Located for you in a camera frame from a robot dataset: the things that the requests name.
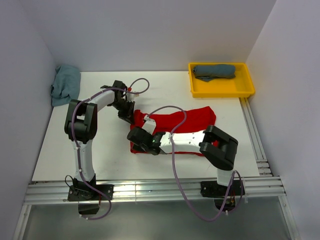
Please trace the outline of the red t shirt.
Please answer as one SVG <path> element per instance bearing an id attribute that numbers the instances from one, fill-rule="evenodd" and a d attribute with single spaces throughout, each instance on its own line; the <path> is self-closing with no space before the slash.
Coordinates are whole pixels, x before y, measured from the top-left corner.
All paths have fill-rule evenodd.
<path id="1" fill-rule="evenodd" d="M 141 110 L 135 110 L 133 115 L 134 124 L 130 125 L 130 129 L 142 127 L 145 115 Z M 186 115 L 186 121 L 174 131 L 175 133 L 184 134 L 204 131 L 207 126 L 214 125 L 216 122 L 216 115 L 209 106 L 187 110 Z M 184 114 L 181 111 L 176 111 L 171 114 L 153 114 L 151 118 L 156 122 L 154 133 L 171 132 L 184 119 Z"/>

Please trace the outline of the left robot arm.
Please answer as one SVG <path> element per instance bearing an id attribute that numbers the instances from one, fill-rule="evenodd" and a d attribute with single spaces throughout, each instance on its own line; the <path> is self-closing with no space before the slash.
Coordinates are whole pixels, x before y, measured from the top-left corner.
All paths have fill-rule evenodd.
<path id="1" fill-rule="evenodd" d="M 96 197 L 96 173 L 92 161 L 92 143 L 98 130 L 98 112 L 104 107 L 114 107 L 118 117 L 134 123 L 135 102 L 131 89 L 116 80 L 112 86 L 104 85 L 101 91 L 86 100 L 71 100 L 64 124 L 64 132 L 72 142 L 75 153 L 75 176 L 71 191 L 79 193 L 86 200 Z"/>

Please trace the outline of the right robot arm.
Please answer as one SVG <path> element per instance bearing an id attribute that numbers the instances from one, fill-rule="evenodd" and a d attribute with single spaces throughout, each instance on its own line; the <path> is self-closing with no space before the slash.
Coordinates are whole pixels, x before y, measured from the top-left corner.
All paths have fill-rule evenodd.
<path id="1" fill-rule="evenodd" d="M 217 191 L 227 195 L 234 188 L 231 177 L 238 141 L 214 125 L 197 132 L 155 134 L 136 126 L 130 130 L 127 139 L 133 144 L 134 150 L 154 156 L 172 153 L 201 154 L 217 168 Z"/>

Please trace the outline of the light blue t shirt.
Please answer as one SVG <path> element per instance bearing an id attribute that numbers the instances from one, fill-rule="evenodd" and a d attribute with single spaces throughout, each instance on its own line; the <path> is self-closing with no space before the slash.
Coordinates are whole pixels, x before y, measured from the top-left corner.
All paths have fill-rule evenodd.
<path id="1" fill-rule="evenodd" d="M 76 100 L 80 94 L 81 72 L 71 65 L 60 65 L 51 84 L 50 95 L 53 107 L 63 106 Z"/>

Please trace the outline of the rolled dark grey t shirt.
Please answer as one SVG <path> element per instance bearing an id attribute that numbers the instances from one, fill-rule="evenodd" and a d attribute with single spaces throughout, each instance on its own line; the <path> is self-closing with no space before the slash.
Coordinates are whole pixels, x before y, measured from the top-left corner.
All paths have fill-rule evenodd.
<path id="1" fill-rule="evenodd" d="M 234 79 L 236 67 L 230 64 L 196 65 L 192 69 L 195 78 L 204 82 L 215 79 Z"/>

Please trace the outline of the yellow plastic tray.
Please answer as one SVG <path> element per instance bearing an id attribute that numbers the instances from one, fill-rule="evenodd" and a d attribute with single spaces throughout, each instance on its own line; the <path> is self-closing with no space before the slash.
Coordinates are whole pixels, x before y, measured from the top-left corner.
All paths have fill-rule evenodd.
<path id="1" fill-rule="evenodd" d="M 216 78 L 205 82 L 195 77 L 194 67 L 217 64 L 217 62 L 190 62 L 188 64 L 190 92 L 194 98 L 248 98 L 256 93 L 249 69 L 242 62 L 229 63 L 235 66 L 235 77 L 232 79 Z"/>

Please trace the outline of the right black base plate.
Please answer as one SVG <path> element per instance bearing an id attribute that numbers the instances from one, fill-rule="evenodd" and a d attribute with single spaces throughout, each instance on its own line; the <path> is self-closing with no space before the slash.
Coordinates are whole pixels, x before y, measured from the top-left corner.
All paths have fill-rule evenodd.
<path id="1" fill-rule="evenodd" d="M 227 187 L 219 185 L 217 181 L 201 181 L 200 182 L 200 194 L 205 198 L 223 198 L 226 194 Z M 244 195 L 245 190 L 242 188 L 240 180 L 236 179 L 233 181 L 228 196 L 240 196 L 241 193 Z"/>

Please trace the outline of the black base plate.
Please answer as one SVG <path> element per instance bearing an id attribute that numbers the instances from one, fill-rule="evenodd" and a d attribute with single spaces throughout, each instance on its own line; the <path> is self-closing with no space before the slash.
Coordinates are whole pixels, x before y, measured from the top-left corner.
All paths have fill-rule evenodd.
<path id="1" fill-rule="evenodd" d="M 219 185 L 217 181 L 201 181 L 200 182 L 200 194 L 205 198 L 223 198 L 226 194 L 227 187 Z M 241 193 L 244 195 L 245 190 L 242 188 L 240 180 L 236 179 L 233 181 L 228 196 L 240 196 Z"/>
<path id="2" fill-rule="evenodd" d="M 99 184 L 95 186 L 95 188 L 102 192 L 104 195 L 92 190 L 89 188 L 88 190 L 80 190 L 74 188 L 72 185 L 69 188 L 69 193 L 67 197 L 68 202 L 78 202 L 78 201 L 106 201 L 112 200 L 114 193 L 114 185 L 113 184 Z"/>

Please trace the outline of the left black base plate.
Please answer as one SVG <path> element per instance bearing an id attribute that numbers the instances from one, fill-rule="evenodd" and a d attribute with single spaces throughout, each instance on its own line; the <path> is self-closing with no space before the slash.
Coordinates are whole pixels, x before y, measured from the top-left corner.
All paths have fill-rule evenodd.
<path id="1" fill-rule="evenodd" d="M 78 201 L 106 201 L 112 200 L 114 193 L 114 185 L 113 184 L 99 184 L 95 186 L 95 188 L 102 192 L 104 195 L 92 190 L 89 188 L 88 190 L 80 190 L 74 188 L 72 185 L 69 188 L 69 193 L 67 197 L 68 202 L 78 202 Z"/>

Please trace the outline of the aluminium front rail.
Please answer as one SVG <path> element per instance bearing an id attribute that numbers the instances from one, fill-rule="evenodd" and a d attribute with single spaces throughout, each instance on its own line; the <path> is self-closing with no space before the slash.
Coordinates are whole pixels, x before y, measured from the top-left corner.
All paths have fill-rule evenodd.
<path id="1" fill-rule="evenodd" d="M 215 181 L 214 178 L 182 178 L 180 184 L 189 200 L 200 200 L 201 182 Z M 98 185 L 114 185 L 113 203 L 123 202 L 159 202 L 180 201 L 183 196 L 176 180 L 111 180 L 98 181 Z M 245 196 L 282 197 L 286 195 L 285 188 L 279 176 L 245 177 L 243 179 Z M 56 205 L 70 204 L 67 200 L 68 186 L 62 181 L 36 182 L 27 187 L 23 205 Z"/>

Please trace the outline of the aluminium side rail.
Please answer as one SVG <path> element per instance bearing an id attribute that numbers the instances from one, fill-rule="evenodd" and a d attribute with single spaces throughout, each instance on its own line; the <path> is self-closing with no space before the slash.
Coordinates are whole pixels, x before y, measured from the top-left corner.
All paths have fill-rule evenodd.
<path id="1" fill-rule="evenodd" d="M 274 175 L 266 157 L 249 101 L 247 98 L 240 98 L 239 102 L 244 115 L 259 174 L 261 177 L 273 177 Z"/>

